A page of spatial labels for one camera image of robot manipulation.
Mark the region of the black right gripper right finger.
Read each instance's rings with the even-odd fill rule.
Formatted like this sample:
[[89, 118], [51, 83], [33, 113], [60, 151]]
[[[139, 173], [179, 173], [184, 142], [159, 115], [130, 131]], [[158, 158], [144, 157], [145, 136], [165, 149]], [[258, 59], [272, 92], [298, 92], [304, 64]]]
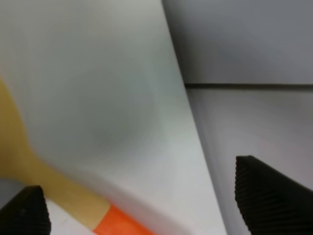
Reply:
[[235, 201], [253, 235], [311, 235], [313, 192], [253, 156], [236, 157]]

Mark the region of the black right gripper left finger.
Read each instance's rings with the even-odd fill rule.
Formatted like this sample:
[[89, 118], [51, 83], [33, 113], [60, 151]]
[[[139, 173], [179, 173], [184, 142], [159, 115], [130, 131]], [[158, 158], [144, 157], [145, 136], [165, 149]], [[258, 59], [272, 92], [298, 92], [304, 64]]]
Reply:
[[40, 186], [23, 188], [0, 210], [2, 235], [50, 235], [51, 221]]

